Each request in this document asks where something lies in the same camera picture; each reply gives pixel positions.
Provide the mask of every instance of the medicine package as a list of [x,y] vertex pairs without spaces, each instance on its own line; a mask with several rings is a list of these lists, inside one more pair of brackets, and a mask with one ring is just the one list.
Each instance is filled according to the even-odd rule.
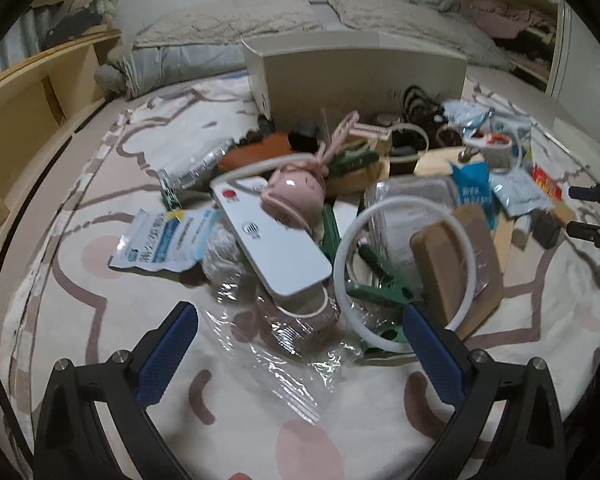
[[109,267],[184,272],[202,260],[206,239],[220,216],[211,208],[163,213],[141,209],[120,238]]

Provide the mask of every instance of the pink patterned bedsheet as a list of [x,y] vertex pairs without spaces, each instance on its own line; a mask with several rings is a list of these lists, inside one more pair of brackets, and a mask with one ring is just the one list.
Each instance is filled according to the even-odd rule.
[[[464,97],[525,114],[469,79]],[[29,439],[58,358],[75,365],[104,361],[115,350],[132,348],[178,301],[214,301],[198,270],[174,278],[118,272],[107,263],[138,209],[164,208],[156,169],[204,139],[242,136],[256,126],[256,115],[247,78],[216,78],[152,98],[120,116],[106,133],[64,202],[5,323],[2,354],[7,358],[1,371]],[[586,172],[537,128],[533,136],[534,156],[552,177],[592,185]],[[600,222],[598,209],[567,200],[580,218]],[[512,248],[504,283],[506,298],[467,345],[520,364],[544,357],[566,416],[600,359],[600,253],[563,235],[547,251],[531,240],[525,251]],[[217,352],[213,338],[201,324],[162,402],[148,410],[195,478],[389,478],[417,466],[452,414],[419,363],[406,360],[345,367],[333,400],[312,426],[246,383]],[[502,409],[497,403],[492,410],[467,476],[479,467]],[[134,476],[110,419],[105,428],[124,472]]]

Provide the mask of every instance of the pink fabric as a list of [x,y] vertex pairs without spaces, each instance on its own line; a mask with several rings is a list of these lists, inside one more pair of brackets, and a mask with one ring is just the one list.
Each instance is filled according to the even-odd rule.
[[471,4],[475,24],[492,38],[512,40],[527,27],[545,22],[534,9],[515,9],[497,0],[475,0]]

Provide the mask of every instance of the cardboard piece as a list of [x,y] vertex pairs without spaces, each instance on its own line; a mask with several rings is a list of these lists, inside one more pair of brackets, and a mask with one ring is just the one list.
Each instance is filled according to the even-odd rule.
[[380,112],[400,114],[412,84],[459,99],[466,73],[457,52],[376,32],[281,34],[244,40],[243,50],[258,108],[282,131],[300,119],[322,126],[322,108],[358,110],[369,124]]
[[[482,288],[456,330],[458,337],[465,339],[500,304],[504,297],[504,284],[482,208],[477,204],[467,204],[455,209],[453,215],[465,228],[477,254],[477,290]],[[427,308],[444,326],[455,316],[464,295],[466,271],[461,265],[460,245],[451,228],[444,222],[437,222],[413,235],[411,249],[422,278]]]

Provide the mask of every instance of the metal screw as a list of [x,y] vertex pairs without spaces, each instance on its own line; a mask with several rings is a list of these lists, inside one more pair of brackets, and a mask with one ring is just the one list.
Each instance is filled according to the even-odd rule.
[[125,363],[127,359],[129,359],[130,355],[131,354],[129,353],[129,350],[116,350],[115,352],[113,352],[111,360],[117,364],[122,364]]
[[471,352],[471,359],[473,359],[476,363],[485,363],[489,359],[489,355],[484,350],[474,350]]
[[54,368],[56,370],[58,370],[59,372],[61,372],[62,370],[66,370],[66,368],[69,366],[69,359],[58,359],[58,361],[56,361],[56,364],[54,364]]
[[531,359],[531,364],[536,370],[544,370],[546,368],[546,361],[541,357]]

